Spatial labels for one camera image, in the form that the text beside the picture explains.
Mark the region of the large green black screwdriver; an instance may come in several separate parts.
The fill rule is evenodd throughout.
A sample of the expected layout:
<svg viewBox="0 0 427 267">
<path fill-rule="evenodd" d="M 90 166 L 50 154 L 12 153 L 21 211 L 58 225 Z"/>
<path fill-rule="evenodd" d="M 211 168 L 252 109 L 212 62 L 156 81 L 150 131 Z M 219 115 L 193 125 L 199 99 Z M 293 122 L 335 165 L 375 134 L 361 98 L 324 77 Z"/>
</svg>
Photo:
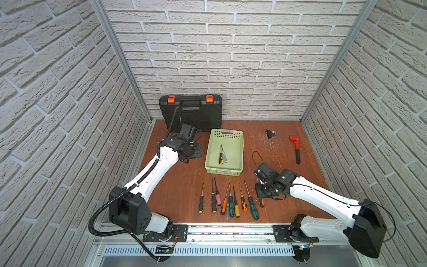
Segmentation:
<svg viewBox="0 0 427 267">
<path fill-rule="evenodd" d="M 252 216 L 254 217 L 255 220 L 259 220 L 259 213 L 258 213 L 258 210 L 257 210 L 256 205 L 254 203 L 254 199 L 253 199 L 253 197 L 249 193 L 249 188 L 247 186 L 246 181 L 244 181 L 244 183 L 245 183 L 245 187 L 246 187 L 247 192 L 248 192 L 248 201 L 249 201 L 249 204 L 250 204 L 251 214 L 252 214 Z"/>
</svg>

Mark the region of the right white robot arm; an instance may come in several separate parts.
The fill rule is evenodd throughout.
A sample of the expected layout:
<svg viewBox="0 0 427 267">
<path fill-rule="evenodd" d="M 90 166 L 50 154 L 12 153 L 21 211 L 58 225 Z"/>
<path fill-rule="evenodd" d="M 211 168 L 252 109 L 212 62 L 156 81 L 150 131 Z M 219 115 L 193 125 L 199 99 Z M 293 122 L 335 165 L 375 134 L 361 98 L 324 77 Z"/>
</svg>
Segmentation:
<svg viewBox="0 0 427 267">
<path fill-rule="evenodd" d="M 279 200 L 280 195 L 291 196 L 333 216 L 333 219 L 321 219 L 298 214 L 288 227 L 289 240 L 307 243 L 326 238 L 349 244 L 369 258 L 379 257 L 387 232 L 379 204 L 340 196 L 290 170 L 277 172 L 265 163 L 258 166 L 254 174 L 259 180 L 255 185 L 259 199 Z"/>
</svg>

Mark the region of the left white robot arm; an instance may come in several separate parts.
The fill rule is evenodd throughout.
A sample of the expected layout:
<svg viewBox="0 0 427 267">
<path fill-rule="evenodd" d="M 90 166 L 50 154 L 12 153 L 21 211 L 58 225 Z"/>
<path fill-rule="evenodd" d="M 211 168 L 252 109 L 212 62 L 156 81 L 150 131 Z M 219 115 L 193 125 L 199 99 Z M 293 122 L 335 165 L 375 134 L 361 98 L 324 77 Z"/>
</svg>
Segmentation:
<svg viewBox="0 0 427 267">
<path fill-rule="evenodd" d="M 135 235 L 152 232 L 161 240 L 172 236 L 173 220 L 151 212 L 147 203 L 171 167 L 179 161 L 188 163 L 201 157 L 200 145 L 194 140 L 199 131 L 184 123 L 179 133 L 157 143 L 156 155 L 149 164 L 124 188 L 110 192 L 110 222 Z"/>
</svg>

